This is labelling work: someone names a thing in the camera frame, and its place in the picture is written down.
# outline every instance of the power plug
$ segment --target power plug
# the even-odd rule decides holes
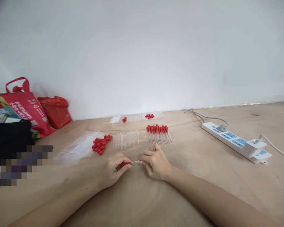
[[[226,132],[227,131],[227,126],[228,126],[228,124],[222,124],[219,127],[217,127],[217,130],[219,130],[221,132]]]
[[[241,154],[245,157],[252,157],[256,153],[259,153],[261,150],[263,150],[267,146],[266,143],[262,142],[258,139],[252,139],[249,141],[246,141],[244,147],[241,149]]]

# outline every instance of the pixelated area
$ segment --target pixelated area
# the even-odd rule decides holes
[[[26,146],[23,152],[9,152],[10,158],[0,159],[0,186],[16,186],[17,180],[36,172],[36,166],[51,166],[52,152],[53,146]]]

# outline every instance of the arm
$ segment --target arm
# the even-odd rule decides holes
[[[100,175],[90,178],[88,181],[74,184],[68,192],[62,193],[9,226],[60,226],[91,197],[112,186],[123,173],[130,169],[131,165],[125,165],[117,171],[117,166],[122,162],[131,162],[131,160],[122,154],[116,154],[115,157],[108,160]]]
[[[218,226],[277,226],[269,217],[218,186],[183,172],[167,161],[155,145],[140,157],[151,178],[164,180],[180,190]]]

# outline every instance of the power cord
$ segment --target power cord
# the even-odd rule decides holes
[[[204,115],[202,115],[202,114],[200,114],[200,113],[195,112],[194,109],[189,109],[189,110],[187,110],[187,111],[192,112],[194,115],[196,115],[196,116],[198,116],[199,118],[201,118],[202,121],[203,121],[203,123],[205,123],[205,121],[204,121],[204,118],[202,118],[202,117],[209,118],[209,119],[218,119],[218,120],[224,121],[225,124],[222,124],[222,125],[220,125],[219,127],[217,127],[217,130],[219,130],[219,131],[221,131],[221,132],[227,131],[227,126],[228,126],[227,121],[225,121],[225,120],[223,120],[223,119],[221,119],[221,118],[206,117],[206,116],[204,116]]]
[[[223,132],[223,131],[227,131],[226,128],[227,128],[227,126],[228,126],[228,123],[227,123],[227,121],[225,121],[225,120],[223,120],[223,119],[221,119],[221,118],[206,117],[206,116],[204,116],[204,115],[202,115],[202,114],[200,114],[200,113],[195,112],[193,109],[189,109],[189,110],[183,109],[183,110],[192,112],[194,115],[196,115],[196,116],[198,116],[199,118],[201,118],[201,120],[203,121],[203,123],[205,123],[203,117],[209,118],[209,119],[218,119],[218,120],[224,121],[225,124],[222,124],[221,126],[217,127],[217,130],[220,130],[220,131],[222,131],[222,132]],[[258,142],[261,141],[261,140],[262,140],[262,139],[261,139],[262,137],[263,137],[276,151],[278,151],[280,154],[282,154],[282,155],[284,156],[284,153],[283,153],[282,151],[280,151],[275,145],[273,145],[272,142],[270,142],[270,140],[269,140],[266,136],[264,136],[263,134],[260,135],[260,137],[257,139],[257,141],[258,141]]]
[[[283,153],[282,151],[280,151],[275,145],[273,145],[272,142],[270,142],[269,139],[268,139],[266,136],[264,136],[264,135],[261,134],[260,137],[258,138],[258,140],[261,141],[261,140],[262,140],[262,139],[261,139],[262,137],[263,137],[276,151],[278,151],[278,152],[280,152],[282,155],[284,155],[284,153]]]

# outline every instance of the forearm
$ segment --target forearm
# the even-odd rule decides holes
[[[10,227],[60,226],[77,209],[79,209],[99,191],[101,191],[101,189],[98,186],[97,180],[74,184],[70,190],[65,191],[55,199],[24,215],[17,221],[13,222]]]
[[[218,186],[172,167],[167,182],[218,226],[277,226],[270,218]]]

